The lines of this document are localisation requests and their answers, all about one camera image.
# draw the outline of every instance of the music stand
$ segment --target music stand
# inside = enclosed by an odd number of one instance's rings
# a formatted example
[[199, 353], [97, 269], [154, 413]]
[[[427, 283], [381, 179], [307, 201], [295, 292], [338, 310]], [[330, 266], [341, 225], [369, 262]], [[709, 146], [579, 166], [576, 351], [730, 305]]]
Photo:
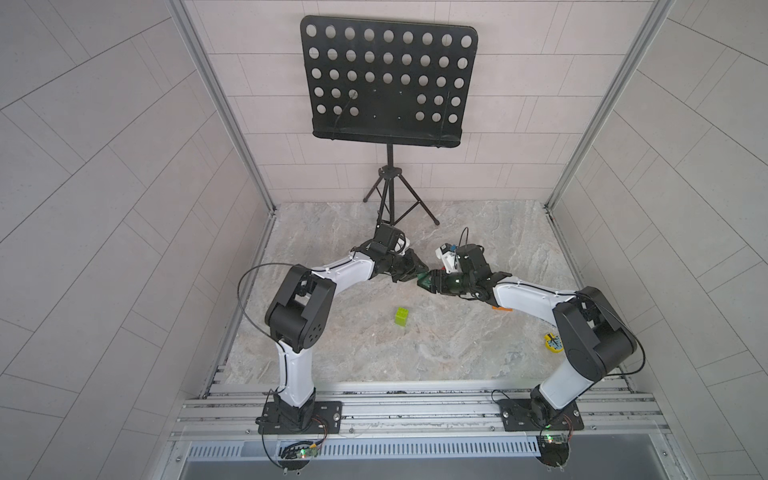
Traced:
[[[313, 134], [386, 144], [387, 165], [363, 199], [379, 192], [376, 226], [418, 205], [439, 225], [394, 165], [393, 146], [458, 147], [477, 52], [472, 27], [307, 15], [301, 21]], [[416, 199], [395, 218], [395, 178]], [[389, 221], [383, 220], [384, 210]]]

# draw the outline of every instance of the aluminum frame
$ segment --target aluminum frame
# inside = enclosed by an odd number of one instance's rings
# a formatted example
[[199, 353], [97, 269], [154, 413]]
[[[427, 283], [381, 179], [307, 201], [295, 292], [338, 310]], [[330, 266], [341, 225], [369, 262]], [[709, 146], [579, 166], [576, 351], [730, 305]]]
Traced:
[[[319, 384], [317, 398], [344, 403], [341, 433], [329, 435], [330, 445], [336, 442], [362, 448], [395, 440], [423, 443], [429, 439], [443, 443], [446, 439], [449, 443], [519, 443], [534, 441], [539, 432], [505, 432], [499, 408], [490, 393], [501, 389], [512, 398], [528, 398], [534, 384], [534, 380], [340, 382]], [[164, 450], [164, 462], [153, 480], [179, 478], [188, 455], [201, 445], [259, 441], [254, 419], [261, 414], [267, 394], [274, 388], [214, 383], [207, 399], [187, 400]], [[610, 378], [582, 395], [578, 407], [585, 429], [575, 435], [649, 435], [669, 478], [694, 478], [653, 395], [633, 392], [623, 378]], [[265, 437], [271, 455], [279, 441], [294, 438]], [[523, 452], [516, 456], [536, 454]], [[477, 452], [474, 456], [483, 455], [490, 454]], [[199, 455], [194, 460], [200, 461]]]

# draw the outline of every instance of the cable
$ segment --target cable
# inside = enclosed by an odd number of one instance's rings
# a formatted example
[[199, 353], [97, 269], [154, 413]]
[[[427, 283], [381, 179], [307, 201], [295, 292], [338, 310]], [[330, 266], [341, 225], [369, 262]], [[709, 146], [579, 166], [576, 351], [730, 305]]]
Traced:
[[[270, 392], [266, 394], [266, 402], [264, 403], [264, 405], [266, 405], [266, 403], [270, 401], [270, 395], [272, 395], [272, 393], [273, 393], [272, 389], [270, 389]], [[277, 463], [274, 460], [272, 460], [272, 457], [270, 456], [270, 453], [266, 450], [266, 443], [264, 442], [264, 434], [263, 433], [261, 434], [261, 446], [264, 447], [264, 454], [270, 460], [270, 462], [272, 462], [272, 465], [275, 465], [277, 468], [282, 468], [279, 463]]]
[[465, 241], [464, 245], [466, 246], [469, 244], [469, 227], [464, 227], [464, 230], [462, 230], [462, 234], [458, 236], [458, 245], [456, 245], [456, 254], [453, 256], [453, 268], [457, 268], [456, 262], [458, 262], [458, 249], [462, 245], [462, 238], [464, 237], [464, 232], [467, 233], [467, 240]]
[[286, 389], [286, 388], [287, 388], [287, 386], [288, 386], [288, 358], [287, 358], [287, 356], [286, 356], [286, 350], [285, 350], [285, 347], [283, 347], [283, 345], [282, 345], [280, 342], [278, 342], [277, 340], [275, 340], [274, 338], [272, 338], [272, 336], [271, 336], [269, 333], [265, 332], [264, 330], [262, 330], [261, 328], [259, 328], [259, 326], [258, 326], [257, 324], [255, 324], [255, 322], [254, 322], [254, 321], [253, 321], [253, 320], [252, 320], [252, 319], [251, 319], [251, 318], [248, 316], [248, 313], [245, 311], [245, 307], [243, 306], [243, 299], [242, 299], [242, 298], [240, 298], [240, 285], [242, 285], [242, 284], [243, 284], [243, 280], [245, 280], [245, 277], [248, 275], [248, 273], [251, 273], [251, 272], [253, 272], [254, 270], [258, 270], [258, 269], [259, 269], [259, 268], [261, 268], [262, 266], [269, 266], [269, 265], [285, 265], [285, 266], [296, 266], [296, 265], [294, 265], [293, 263], [284, 263], [284, 262], [269, 262], [269, 263], [260, 263], [259, 265], [256, 265], [256, 266], [252, 266], [251, 268], [249, 268], [248, 270], [246, 270], [246, 272], [245, 272], [245, 273], [243, 273], [243, 275], [240, 277], [240, 281], [239, 281], [239, 282], [237, 282], [237, 305], [240, 307], [240, 310], [242, 310], [242, 312], [243, 312], [243, 316], [245, 316], [246, 320], [248, 320], [248, 322], [249, 322], [251, 325], [253, 325], [253, 328], [255, 328], [256, 330], [258, 330], [259, 332], [261, 332], [261, 334], [262, 334], [262, 335], [264, 335], [266, 338], [268, 338], [268, 339], [272, 340], [273, 342], [275, 342], [275, 343], [277, 344], [277, 346], [278, 346], [278, 347], [280, 347], [280, 350], [282, 350], [282, 351], [283, 351], [283, 361], [285, 362], [285, 370], [286, 370], [286, 381], [285, 381], [285, 384], [283, 385], [283, 388], [282, 388], [280, 391], [278, 391], [278, 392], [275, 392], [275, 393], [282, 393], [282, 392], [284, 392], [284, 391], [285, 391], [285, 389]]
[[606, 375], [605, 377], [609, 377], [609, 376], [622, 376], [622, 375], [634, 375], [635, 373], [640, 373], [640, 371], [641, 371], [643, 368], [645, 368], [646, 355], [645, 355], [645, 348], [643, 348], [643, 344], [640, 342], [640, 339], [638, 339], [638, 338], [637, 338], [637, 335], [635, 335], [635, 334], [634, 334], [634, 332], [632, 332], [631, 330], [629, 330], [629, 327], [627, 326], [627, 324], [626, 324], [626, 323], [624, 323], [623, 321], [621, 321], [621, 319], [620, 319], [620, 318], [619, 318], [619, 317], [618, 317], [618, 316], [617, 316], [615, 313], [613, 313], [613, 312], [611, 311], [611, 309], [607, 308], [605, 305], [601, 305], [600, 303], [597, 303], [597, 302], [595, 302], [595, 301], [592, 299], [592, 297], [591, 297], [591, 296], [589, 296], [589, 295], [586, 295], [586, 294], [584, 294], [584, 293], [579, 293], [579, 292], [576, 292], [576, 293], [575, 293], [575, 296], [583, 296], [583, 297], [586, 297], [586, 298], [587, 298], [589, 301], [591, 301], [592, 303], [594, 303], [595, 305], [597, 305], [598, 307], [600, 307], [600, 308], [601, 308], [601, 310], [604, 310], [605, 312], [608, 312], [608, 313], [610, 313], [610, 315], [611, 315], [612, 317], [614, 317], [614, 318], [616, 319], [616, 321], [617, 321], [617, 322], [619, 322], [619, 323], [620, 323], [620, 324], [621, 324], [621, 325], [622, 325], [622, 326], [623, 326], [625, 329], [627, 329], [627, 331], [628, 331], [629, 333], [631, 333], [631, 334], [632, 334], [632, 337], [634, 338], [634, 341], [635, 341], [635, 342], [637, 342], [637, 346], [639, 346], [639, 347], [640, 347], [640, 351], [643, 353], [643, 362], [640, 364], [640, 368], [638, 368], [638, 369], [637, 369], [637, 370], [635, 370], [634, 372], [627, 372], [627, 373], [624, 373], [624, 372], [622, 372], [622, 373], [609, 373], [609, 374], [608, 374], [608, 375]]

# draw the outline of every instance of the white tile wall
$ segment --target white tile wall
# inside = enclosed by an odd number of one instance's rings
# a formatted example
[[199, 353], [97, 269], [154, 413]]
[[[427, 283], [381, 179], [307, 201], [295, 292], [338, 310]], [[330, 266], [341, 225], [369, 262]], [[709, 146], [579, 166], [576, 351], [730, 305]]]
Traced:
[[3, 475], [28, 478], [48, 447], [61, 419], [0, 407], [0, 446]]
[[650, 2], [574, 2], [556, 53], [627, 53]]
[[0, 318], [36, 329], [143, 192], [108, 148], [91, 159], [0, 243]]
[[745, 245], [663, 158], [656, 159], [637, 181], [632, 195], [694, 276]]
[[0, 108], [74, 67], [38, 16], [23, 0], [0, 5]]
[[695, 367], [746, 349], [663, 237], [640, 252], [632, 266]]
[[768, 63], [768, 37], [764, 28], [768, 5], [765, 2], [702, 3], [706, 6], [691, 25], [693, 30]]
[[[637, 385], [670, 425], [679, 420], [673, 432], [697, 476], [715, 480], [768, 478], [765, 442], [753, 440], [768, 415], [748, 400], [768, 395], [767, 15], [757, 0], [676, 2], [553, 210], [585, 281], [613, 295], [637, 274], [647, 287], [655, 306], [630, 328], [653, 372]], [[610, 190], [597, 177], [606, 165], [653, 221], [623, 256], [592, 248], [604, 223], [617, 229], [614, 204], [582, 189]], [[595, 224], [594, 259], [582, 266]], [[624, 259], [631, 271], [611, 275]]]
[[768, 81], [768, 65], [741, 55], [701, 102], [697, 111], [763, 162], [768, 139], [768, 100], [760, 88]]
[[25, 102], [87, 160], [162, 93], [126, 41], [35, 90]]
[[70, 175], [4, 115], [0, 115], [0, 149], [0, 237], [6, 237]]
[[640, 71], [685, 101], [725, 46], [675, 22], [665, 22]]
[[159, 260], [120, 225], [6, 371], [80, 392]]
[[768, 257], [768, 167], [716, 128], [685, 157], [680, 175], [760, 255]]
[[624, 181], [648, 152], [650, 145], [616, 112], [611, 113], [601, 132], [592, 146], [619, 180]]
[[641, 72], [633, 75], [615, 111], [673, 167], [710, 126]]
[[[381, 155], [378, 159], [371, 155], [369, 146], [364, 144], [331, 142], [309, 135], [312, 111], [307, 101], [306, 74], [296, 31], [303, 15], [450, 22], [477, 29], [479, 55], [462, 124], [465, 135], [462, 145], [450, 150], [399, 147], [396, 163], [564, 164], [650, 2], [571, 5], [571, 2], [201, 0], [188, 5], [206, 48], [214, 54], [217, 76], [235, 105], [235, 115], [243, 132], [248, 134], [253, 156], [263, 165], [261, 171], [267, 177], [268, 187], [276, 191], [281, 201], [357, 201], [359, 195], [353, 190], [356, 187], [351, 187], [344, 177], [345, 169], [337, 168], [334, 175], [332, 169], [288, 167], [291, 164], [384, 162]], [[542, 135], [502, 139], [480, 135], [525, 132], [547, 134], [549, 138]], [[549, 144], [551, 141], [562, 143], [553, 147]], [[474, 171], [495, 171], [495, 168], [477, 167]], [[300, 173], [303, 170], [312, 173]], [[548, 195], [544, 190], [554, 185], [556, 178], [553, 177], [559, 174], [559, 170], [552, 167], [523, 167], [513, 178], [531, 178], [533, 183], [512, 180], [508, 184], [509, 171], [507, 168], [499, 172], [502, 180], [486, 179], [482, 184], [520, 190], [499, 190], [491, 197], [545, 198]], [[487, 197], [478, 191], [459, 192], [461, 188], [477, 188], [474, 186], [477, 182], [473, 182], [448, 187], [439, 194], [433, 191], [430, 195], [438, 194], [445, 199]], [[426, 183], [421, 188], [429, 187], [445, 188]], [[301, 189], [311, 192], [293, 195], [289, 191]]]
[[159, 0], [52, 0], [51, 4], [91, 57], [169, 17]]
[[[205, 120], [192, 89], [183, 81], [131, 122], [109, 146], [149, 187]], [[157, 135], [164, 125], [175, 128], [168, 135]]]
[[267, 210], [162, 0], [4, 2], [0, 43], [0, 476], [141, 478]]

